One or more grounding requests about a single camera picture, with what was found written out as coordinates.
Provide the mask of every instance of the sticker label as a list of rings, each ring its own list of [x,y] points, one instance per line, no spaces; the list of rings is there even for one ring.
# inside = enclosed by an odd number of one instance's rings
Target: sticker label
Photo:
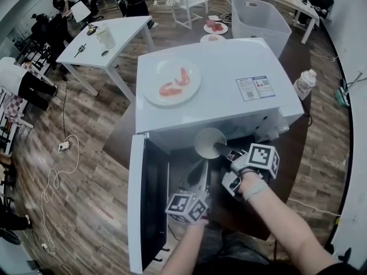
[[[275,92],[266,76],[240,78],[236,82],[244,101],[275,96]]]

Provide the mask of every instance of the floor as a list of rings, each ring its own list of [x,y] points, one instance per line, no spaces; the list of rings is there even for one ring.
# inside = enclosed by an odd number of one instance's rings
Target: floor
[[[158,6],[147,0],[149,11],[160,26],[151,31],[156,46],[166,48],[189,30],[175,26],[165,0]],[[226,9],[225,0],[209,0],[210,6]],[[289,10],[277,6],[288,23]],[[99,3],[105,19],[121,17],[112,0]],[[303,31],[293,29],[301,40]],[[345,184],[349,153],[349,122],[346,109],[337,105],[334,91],[341,74],[327,35],[312,32],[307,46],[311,64],[318,74],[313,89],[311,114],[313,124],[307,134],[306,146],[291,198],[336,212]],[[145,53],[143,38],[136,38],[119,56],[118,71],[135,92],[137,57]],[[102,71],[78,68],[88,82],[99,91],[93,97],[68,75],[67,87],[57,70],[48,74],[58,85],[58,94],[45,112],[32,108],[28,117],[33,129],[21,128],[14,145],[14,161],[18,170],[15,190],[17,213],[29,213],[33,231],[20,233],[29,254],[43,267],[56,274],[129,274],[127,247],[127,182],[128,171],[101,149],[114,124],[124,113],[129,101]],[[41,248],[46,241],[42,224],[41,193],[48,182],[50,168],[72,171],[77,161],[77,145],[67,154],[59,154],[57,145],[65,139],[63,103],[65,102],[66,135],[75,134],[80,142],[79,166],[72,175],[60,174],[60,187],[48,188],[49,203],[44,204],[46,225],[56,246],[56,255]],[[334,217],[288,201],[311,226],[320,243],[324,244],[334,225]],[[169,243],[175,244],[172,236]],[[263,252],[272,258],[274,239],[259,241]],[[280,248],[280,257],[286,259]],[[161,265],[153,263],[146,273],[157,274]]]

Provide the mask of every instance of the plastic storage bin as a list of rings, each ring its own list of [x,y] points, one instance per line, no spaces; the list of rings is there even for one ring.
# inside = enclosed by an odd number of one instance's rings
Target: plastic storage bin
[[[271,4],[257,0],[232,0],[234,38],[264,38],[279,58],[291,33],[287,22]]]

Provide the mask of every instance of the shrimp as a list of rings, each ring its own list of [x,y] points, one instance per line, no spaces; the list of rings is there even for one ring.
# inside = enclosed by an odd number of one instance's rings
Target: shrimp
[[[182,89],[167,88],[171,85],[173,85],[172,82],[162,85],[161,88],[159,89],[159,94],[162,97],[169,97],[169,96],[175,96],[175,95],[182,93]]]
[[[190,82],[190,77],[184,68],[181,67],[181,81],[174,79],[177,85],[183,87],[184,85],[188,85]]]

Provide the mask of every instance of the refrigerator door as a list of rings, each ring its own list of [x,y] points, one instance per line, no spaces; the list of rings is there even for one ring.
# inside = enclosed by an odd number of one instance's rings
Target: refrigerator door
[[[128,179],[130,269],[142,274],[167,242],[169,155],[144,135],[132,137]]]

